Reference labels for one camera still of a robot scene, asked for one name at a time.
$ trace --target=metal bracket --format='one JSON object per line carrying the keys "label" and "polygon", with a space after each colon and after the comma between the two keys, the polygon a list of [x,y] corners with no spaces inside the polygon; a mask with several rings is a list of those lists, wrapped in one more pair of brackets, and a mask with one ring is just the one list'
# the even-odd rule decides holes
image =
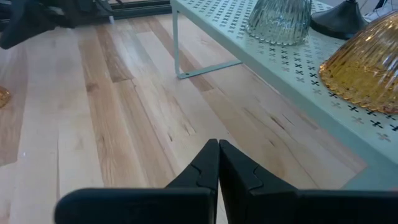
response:
{"label": "metal bracket", "polygon": [[215,70],[219,70],[222,68],[227,68],[233,65],[239,65],[240,63],[242,63],[240,60],[233,60],[230,62],[225,62],[225,63],[221,63],[218,65],[212,65],[206,68],[201,68],[198,70],[194,70],[191,72],[184,72],[184,73],[180,73],[180,54],[178,52],[179,47],[178,47],[178,12],[177,10],[173,7],[172,8],[173,11],[173,39],[174,39],[174,69],[175,69],[175,73],[177,74],[177,77],[179,79],[183,79],[183,78],[189,78],[189,77],[193,77],[195,75],[201,75],[203,73],[208,73],[208,72],[212,72]]}

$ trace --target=ribbed glass vase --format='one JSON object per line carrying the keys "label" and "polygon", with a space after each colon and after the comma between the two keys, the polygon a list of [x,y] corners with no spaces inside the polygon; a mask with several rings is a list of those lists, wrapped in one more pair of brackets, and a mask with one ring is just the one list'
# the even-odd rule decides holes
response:
{"label": "ribbed glass vase", "polygon": [[325,85],[344,99],[398,113],[398,11],[357,33],[319,72]]}
{"label": "ribbed glass vase", "polygon": [[260,42],[295,45],[310,28],[312,0],[258,0],[246,31]]}
{"label": "ribbed glass vase", "polygon": [[5,88],[0,86],[0,108],[2,108],[10,100],[11,95]]}

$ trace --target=amber glass vase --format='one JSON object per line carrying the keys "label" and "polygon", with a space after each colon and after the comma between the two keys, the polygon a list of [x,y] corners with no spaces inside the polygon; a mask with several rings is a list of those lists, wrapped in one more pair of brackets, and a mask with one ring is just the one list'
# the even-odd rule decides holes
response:
{"label": "amber glass vase", "polygon": [[10,99],[11,95],[8,90],[0,86],[0,108],[5,106]]}
{"label": "amber glass vase", "polygon": [[320,66],[325,85],[345,100],[398,113],[398,11],[372,23]]}

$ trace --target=perforated metal tabletop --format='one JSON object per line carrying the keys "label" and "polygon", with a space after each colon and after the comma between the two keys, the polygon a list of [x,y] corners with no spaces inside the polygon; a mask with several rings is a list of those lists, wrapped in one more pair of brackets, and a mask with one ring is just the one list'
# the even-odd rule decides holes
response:
{"label": "perforated metal tabletop", "polygon": [[[369,111],[330,92],[318,69],[343,43],[310,29],[305,44],[259,43],[245,32],[256,0],[172,0],[172,7],[229,50],[367,162],[373,151],[398,164],[398,115]],[[330,6],[313,1],[312,11]]]}

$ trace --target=wooden floor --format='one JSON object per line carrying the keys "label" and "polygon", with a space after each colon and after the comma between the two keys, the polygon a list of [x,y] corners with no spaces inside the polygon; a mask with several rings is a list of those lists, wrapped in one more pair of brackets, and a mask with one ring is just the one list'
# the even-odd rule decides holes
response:
{"label": "wooden floor", "polygon": [[[234,59],[179,24],[182,70]],[[171,33],[171,16],[155,16],[0,50],[13,94],[0,110],[1,224],[52,223],[57,200],[83,187],[163,187],[209,138],[301,189],[338,189],[366,167],[244,65],[178,80]]]}

